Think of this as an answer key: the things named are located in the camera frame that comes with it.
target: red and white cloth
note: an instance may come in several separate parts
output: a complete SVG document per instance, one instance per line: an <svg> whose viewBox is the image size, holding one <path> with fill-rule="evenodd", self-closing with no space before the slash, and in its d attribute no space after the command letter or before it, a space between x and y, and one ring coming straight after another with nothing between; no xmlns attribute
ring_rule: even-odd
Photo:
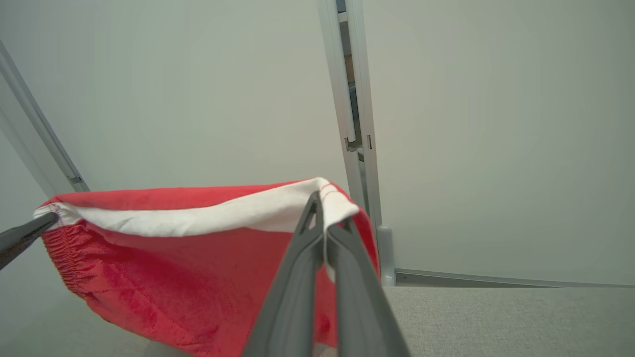
<svg viewBox="0 0 635 357"><path fill-rule="evenodd" d="M371 261L366 214L323 178L258 186L81 192L35 211L68 289L128 331L194 356L239 356L304 206L320 190L324 228L353 216ZM316 281L315 340L337 343L335 285Z"/></svg>

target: gray textured surface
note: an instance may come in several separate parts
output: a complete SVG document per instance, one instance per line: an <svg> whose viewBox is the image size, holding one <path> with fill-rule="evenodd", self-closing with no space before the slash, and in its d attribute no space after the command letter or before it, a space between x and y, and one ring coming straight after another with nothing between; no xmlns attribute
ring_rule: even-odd
<svg viewBox="0 0 635 357"><path fill-rule="evenodd" d="M413 357L635 356L635 290L386 288Z"/></svg>

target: white fabric strip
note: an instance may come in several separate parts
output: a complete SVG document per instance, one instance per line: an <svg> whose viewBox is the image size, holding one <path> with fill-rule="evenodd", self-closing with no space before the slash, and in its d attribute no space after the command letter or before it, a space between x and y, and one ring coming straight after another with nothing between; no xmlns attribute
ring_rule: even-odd
<svg viewBox="0 0 635 357"><path fill-rule="evenodd" d="M146 237L182 237L248 227L269 232L293 232L309 196L320 190L324 229L359 212L347 196L318 177L250 194L219 205L184 210L104 210L52 203L38 208L60 216L55 229L85 219L109 231Z"/></svg>

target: sliding door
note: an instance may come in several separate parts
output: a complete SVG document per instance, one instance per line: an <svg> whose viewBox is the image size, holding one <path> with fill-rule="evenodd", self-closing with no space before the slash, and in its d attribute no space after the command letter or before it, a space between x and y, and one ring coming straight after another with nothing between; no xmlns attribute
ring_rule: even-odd
<svg viewBox="0 0 635 357"><path fill-rule="evenodd" d="M8 0L0 39L94 191L347 189L312 0Z"/></svg>
<svg viewBox="0 0 635 357"><path fill-rule="evenodd" d="M363 14L397 268L635 285L634 2Z"/></svg>

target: red fabric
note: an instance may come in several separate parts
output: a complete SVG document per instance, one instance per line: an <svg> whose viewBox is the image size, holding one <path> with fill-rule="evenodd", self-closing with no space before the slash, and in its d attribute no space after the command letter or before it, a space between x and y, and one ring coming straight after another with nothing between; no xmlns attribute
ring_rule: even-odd
<svg viewBox="0 0 635 357"><path fill-rule="evenodd" d="M84 192L57 196L47 204L186 209L281 185ZM378 272L368 217L360 210L354 222ZM64 283L94 312L200 357L240 355L290 238L288 232L245 227L200 236L142 237L85 220L43 234ZM316 341L336 346L335 286L324 267L316 290Z"/></svg>

